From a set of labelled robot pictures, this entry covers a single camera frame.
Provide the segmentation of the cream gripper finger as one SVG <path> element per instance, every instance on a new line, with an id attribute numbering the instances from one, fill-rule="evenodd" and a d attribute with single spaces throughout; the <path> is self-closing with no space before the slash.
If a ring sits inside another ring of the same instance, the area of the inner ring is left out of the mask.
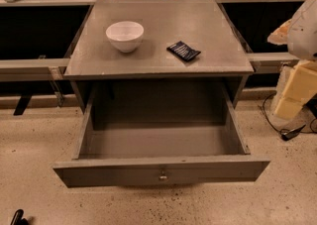
<path id="1" fill-rule="evenodd" d="M 316 61 L 302 60 L 295 67 L 285 66 L 273 98 L 272 115 L 282 120 L 291 120 L 316 94 Z"/>
<path id="2" fill-rule="evenodd" d="M 291 23 L 291 20 L 285 21 L 282 25 L 280 25 L 275 31 L 273 31 L 267 37 L 267 41 L 277 46 L 286 45 L 288 28 L 290 23 Z"/>

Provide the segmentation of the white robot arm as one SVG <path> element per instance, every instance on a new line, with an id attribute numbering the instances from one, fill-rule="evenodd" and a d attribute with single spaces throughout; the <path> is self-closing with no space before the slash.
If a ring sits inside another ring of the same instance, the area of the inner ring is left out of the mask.
<path id="1" fill-rule="evenodd" d="M 296 66 L 281 72 L 271 105 L 274 117 L 291 120 L 317 94 L 317 0 L 305 0 L 267 41 L 287 45 L 288 52 L 299 58 Z"/>

